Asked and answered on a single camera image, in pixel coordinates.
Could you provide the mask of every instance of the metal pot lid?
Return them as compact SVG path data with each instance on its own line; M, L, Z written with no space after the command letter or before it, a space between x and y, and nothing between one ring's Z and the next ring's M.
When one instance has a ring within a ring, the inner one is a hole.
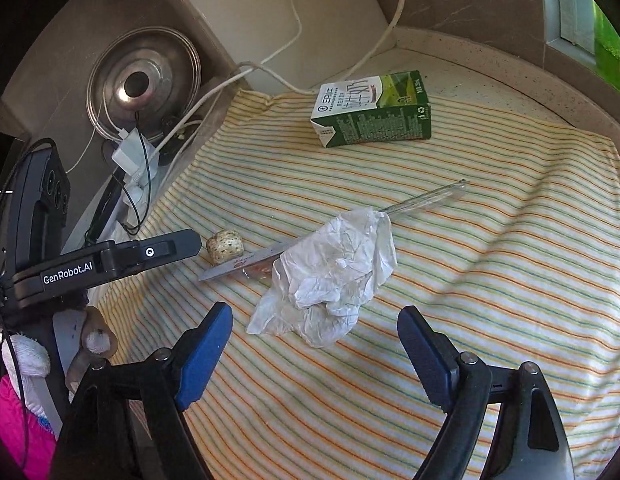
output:
M201 63L192 42L178 30L144 27L115 40L94 64L88 89L88 117L106 139L120 142L112 122L138 127L150 142L163 137L162 120L180 118L194 104Z

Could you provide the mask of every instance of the pink clothing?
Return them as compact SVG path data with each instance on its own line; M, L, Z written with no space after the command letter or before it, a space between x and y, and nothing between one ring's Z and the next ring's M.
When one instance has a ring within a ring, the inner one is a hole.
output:
M23 473L29 480L46 480L55 452L54 434L42 421L28 412L28 461ZM6 375L0 383L0 437L14 461L23 459L23 415L21 401Z

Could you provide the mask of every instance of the crumpled white tissue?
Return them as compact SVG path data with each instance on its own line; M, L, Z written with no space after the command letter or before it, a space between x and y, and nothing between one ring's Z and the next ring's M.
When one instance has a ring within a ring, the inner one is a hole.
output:
M285 251L248 334L294 330L310 346L346 335L396 267L388 215L371 207L345 212Z

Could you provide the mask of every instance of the striped tablecloth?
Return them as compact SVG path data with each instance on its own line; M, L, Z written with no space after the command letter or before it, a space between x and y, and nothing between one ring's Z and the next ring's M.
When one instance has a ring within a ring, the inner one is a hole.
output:
M327 349L293 333L248 336L267 286L197 283L197 258L115 282L99 307L120 338L114 361L144 359L215 301L234 330L202 399L186 412L217 479L412 478L443 421L396 335L414 304L488 364L537 362L554 393L578 478L620 443L620 159L604 137L432 98L432 139L324 149L312 98L241 91L219 131L152 210L143 237L225 228L247 250L461 178L470 193L393 225L398 269ZM494 431L490 407L467 478Z

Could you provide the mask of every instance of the green and white carton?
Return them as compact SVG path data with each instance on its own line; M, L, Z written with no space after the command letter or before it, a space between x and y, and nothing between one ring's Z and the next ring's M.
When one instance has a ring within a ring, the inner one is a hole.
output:
M430 103L416 70L321 85L310 121L326 148L432 135Z

